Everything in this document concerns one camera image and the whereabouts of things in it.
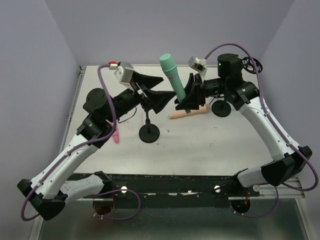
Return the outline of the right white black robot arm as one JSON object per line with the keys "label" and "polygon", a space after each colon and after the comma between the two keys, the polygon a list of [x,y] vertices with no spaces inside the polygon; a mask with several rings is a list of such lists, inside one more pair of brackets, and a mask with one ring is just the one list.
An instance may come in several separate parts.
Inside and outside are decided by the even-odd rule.
{"label": "right white black robot arm", "polygon": [[270,184],[277,187],[297,175],[312,156],[308,146],[300,146],[275,119],[258,87],[245,81],[242,71],[260,73],[262,65],[258,60],[239,58],[232,53],[217,57],[217,78],[205,80],[207,73],[205,58],[191,57],[189,66],[197,71],[191,74],[184,88],[185,96],[175,100],[176,110],[197,110],[206,98],[219,97],[211,105],[218,117],[227,117],[231,109],[242,114],[253,126],[266,145],[272,161],[265,165],[247,168],[236,173],[243,187]]}

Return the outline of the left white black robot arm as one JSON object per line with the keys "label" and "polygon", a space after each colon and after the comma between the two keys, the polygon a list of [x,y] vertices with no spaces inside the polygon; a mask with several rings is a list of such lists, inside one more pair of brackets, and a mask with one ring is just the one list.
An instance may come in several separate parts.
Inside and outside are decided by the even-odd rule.
{"label": "left white black robot arm", "polygon": [[69,181],[68,178],[112,137],[122,116],[138,105],[147,111],[159,113],[176,95],[174,91],[153,90],[153,87],[163,82],[162,77],[130,70],[129,86],[112,97],[102,77],[103,68],[108,68],[108,65],[97,68],[101,87],[94,88],[87,94],[83,109],[88,115],[66,148],[38,175],[32,179],[22,179],[17,184],[17,188],[25,196],[20,213],[23,221],[32,220],[25,216],[27,203],[36,210],[36,217],[48,221],[56,217],[67,203],[100,195],[109,182],[102,171],[82,180]]}

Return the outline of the black round-base mic stand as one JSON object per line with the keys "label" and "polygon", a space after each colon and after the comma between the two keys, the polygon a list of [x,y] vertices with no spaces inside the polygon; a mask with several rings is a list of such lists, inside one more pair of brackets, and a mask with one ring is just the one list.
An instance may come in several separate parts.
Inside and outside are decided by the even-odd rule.
{"label": "black round-base mic stand", "polygon": [[220,118],[225,118],[231,113],[231,106],[226,100],[217,100],[211,104],[211,111]]}
{"label": "black round-base mic stand", "polygon": [[151,123],[149,110],[146,107],[142,108],[145,112],[145,124],[139,129],[139,138],[142,142],[151,144],[156,142],[160,137],[159,128]]}

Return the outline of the green toy microphone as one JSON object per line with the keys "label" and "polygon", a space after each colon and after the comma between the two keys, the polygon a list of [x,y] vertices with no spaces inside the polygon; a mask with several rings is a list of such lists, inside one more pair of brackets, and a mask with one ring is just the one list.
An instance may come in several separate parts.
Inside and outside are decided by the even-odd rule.
{"label": "green toy microphone", "polygon": [[181,102],[186,97],[185,89],[182,85],[175,59],[170,53],[165,53],[159,58],[163,73],[168,78],[177,99]]}

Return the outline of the pink toy microphone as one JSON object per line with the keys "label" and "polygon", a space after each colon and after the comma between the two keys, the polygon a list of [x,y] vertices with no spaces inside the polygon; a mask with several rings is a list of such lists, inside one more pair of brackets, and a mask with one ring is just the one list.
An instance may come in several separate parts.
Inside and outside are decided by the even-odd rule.
{"label": "pink toy microphone", "polygon": [[[113,122],[109,121],[109,120],[106,120],[111,126],[114,125]],[[118,129],[118,125],[116,124],[115,125],[115,131],[113,132],[112,134],[112,138],[113,138],[113,141],[116,143],[116,144],[119,144],[120,143],[120,137],[119,137],[119,129]]]}

